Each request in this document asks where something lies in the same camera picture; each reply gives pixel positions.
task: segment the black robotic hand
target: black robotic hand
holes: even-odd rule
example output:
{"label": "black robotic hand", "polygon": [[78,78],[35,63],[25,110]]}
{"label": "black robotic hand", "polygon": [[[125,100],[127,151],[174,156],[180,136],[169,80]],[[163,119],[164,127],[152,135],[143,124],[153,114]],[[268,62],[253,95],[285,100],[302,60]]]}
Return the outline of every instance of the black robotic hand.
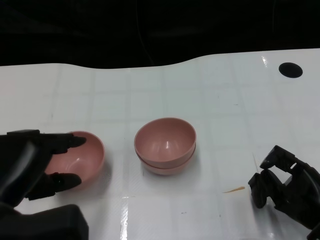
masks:
{"label": "black robotic hand", "polygon": [[45,198],[74,188],[81,179],[72,173],[45,174],[53,154],[81,146],[84,137],[72,133],[44,134],[20,130],[0,135],[0,202],[16,207],[24,197]]}
{"label": "black robotic hand", "polygon": [[89,227],[76,205],[30,215],[14,210],[23,198],[53,196],[81,184],[76,174],[45,174],[53,154],[81,146],[84,137],[20,130],[0,135],[0,239],[88,240]]}

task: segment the bowl rim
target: bowl rim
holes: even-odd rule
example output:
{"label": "bowl rim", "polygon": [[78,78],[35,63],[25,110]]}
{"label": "bowl rim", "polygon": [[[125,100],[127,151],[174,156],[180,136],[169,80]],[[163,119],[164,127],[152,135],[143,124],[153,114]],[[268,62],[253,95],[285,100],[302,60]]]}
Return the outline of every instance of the bowl rim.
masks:
{"label": "bowl rim", "polygon": [[183,120],[181,118],[178,118],[178,117],[162,117],[162,118],[158,118],[158,119],[155,119],[155,120],[152,120],[148,123],[146,123],[145,125],[143,125],[139,130],[138,132],[135,134],[135,137],[134,137],[134,150],[135,152],[142,158],[142,159],[147,159],[148,161],[150,162],[156,162],[156,163],[159,163],[159,161],[154,161],[154,160],[150,160],[148,157],[145,157],[143,154],[141,154],[138,149],[137,149],[137,146],[136,146],[136,139],[137,139],[137,136],[138,134],[140,133],[140,131],[147,125],[153,123],[153,122],[157,122],[157,121],[161,121],[161,120],[165,120],[165,119],[174,119],[174,120],[179,120],[179,121],[182,121],[182,122],[185,122],[187,123],[193,130],[194,132],[194,141],[193,141],[193,144],[191,145],[191,147],[183,154],[179,155],[178,157],[175,157],[173,159],[170,159],[170,160],[166,160],[166,161],[161,161],[161,163],[167,163],[167,162],[171,162],[171,161],[174,161],[174,160],[177,160],[181,157],[183,157],[184,155],[186,155],[188,152],[190,152],[193,148],[195,148],[195,144],[196,144],[196,141],[197,141],[197,133],[196,133],[196,130],[195,128],[189,123],[187,122],[186,120]]}
{"label": "bowl rim", "polygon": [[82,180],[82,179],[81,179],[81,184],[83,184],[83,183],[89,181],[90,179],[94,178],[94,177],[99,173],[99,171],[101,170],[102,166],[104,165],[104,163],[105,163],[105,156],[106,156],[105,145],[104,145],[104,143],[101,141],[101,139],[100,139],[97,135],[95,135],[95,134],[93,134],[93,133],[91,133],[91,132],[88,132],[88,131],[70,131],[69,133],[71,133],[71,134],[74,134],[74,133],[85,133],[85,134],[92,135],[92,136],[94,136],[96,139],[98,139],[99,142],[100,142],[100,144],[102,145],[102,150],[103,150],[102,161],[101,161],[100,165],[95,169],[95,171],[93,172],[93,174],[92,174],[89,178],[87,178],[86,180]]}

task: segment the stain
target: stain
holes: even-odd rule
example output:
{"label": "stain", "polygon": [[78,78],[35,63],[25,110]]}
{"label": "stain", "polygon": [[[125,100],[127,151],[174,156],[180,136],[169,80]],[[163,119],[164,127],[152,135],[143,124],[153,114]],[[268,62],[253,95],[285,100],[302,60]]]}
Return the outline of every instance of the stain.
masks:
{"label": "stain", "polygon": [[245,187],[241,186],[241,187],[235,188],[235,189],[233,189],[231,191],[225,191],[225,192],[223,192],[223,194],[232,193],[232,192],[243,190],[243,189],[245,189]]}

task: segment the table surface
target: table surface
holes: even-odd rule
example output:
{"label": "table surface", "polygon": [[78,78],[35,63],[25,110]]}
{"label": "table surface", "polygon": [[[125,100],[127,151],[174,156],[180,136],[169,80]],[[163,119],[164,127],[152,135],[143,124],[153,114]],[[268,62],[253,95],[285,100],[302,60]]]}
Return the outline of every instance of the table surface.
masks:
{"label": "table surface", "polygon": [[[127,69],[0,67],[1,134],[82,130],[106,148],[105,167],[90,188],[25,199],[16,209],[32,214],[77,204],[90,240],[305,239],[310,231],[270,199],[263,209],[253,206],[248,180],[274,145],[320,171],[319,55],[217,54]],[[303,75],[281,75],[285,62],[301,66]],[[197,133],[196,159],[179,175],[147,172],[134,151],[137,130],[161,117],[187,120]]]}

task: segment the pink bowl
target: pink bowl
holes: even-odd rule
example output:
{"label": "pink bowl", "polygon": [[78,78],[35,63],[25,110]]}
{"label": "pink bowl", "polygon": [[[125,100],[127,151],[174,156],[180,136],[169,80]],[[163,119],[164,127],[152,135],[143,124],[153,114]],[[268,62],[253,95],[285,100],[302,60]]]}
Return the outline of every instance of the pink bowl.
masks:
{"label": "pink bowl", "polygon": [[104,165],[105,148],[101,140],[86,131],[73,131],[74,136],[85,137],[85,144],[69,148],[67,153],[55,154],[45,170],[46,174],[77,174],[83,183],[94,179]]}
{"label": "pink bowl", "polygon": [[173,169],[191,157],[196,138],[196,131],[190,123],[166,117],[144,125],[135,135],[134,148],[146,164],[159,169]]}
{"label": "pink bowl", "polygon": [[148,171],[150,171],[150,172],[152,172],[154,174],[159,174],[159,175],[174,175],[174,174],[181,173],[182,170],[185,169],[188,166],[188,164],[193,159],[193,155],[194,155],[195,150],[196,149],[194,149],[194,151],[192,152],[190,158],[185,163],[183,163],[180,166],[177,166],[177,167],[174,167],[174,168],[170,168],[170,169],[163,169],[163,168],[157,168],[157,167],[150,166],[149,164],[145,163],[139,156],[138,157],[139,157],[143,167],[145,169],[147,169]]}

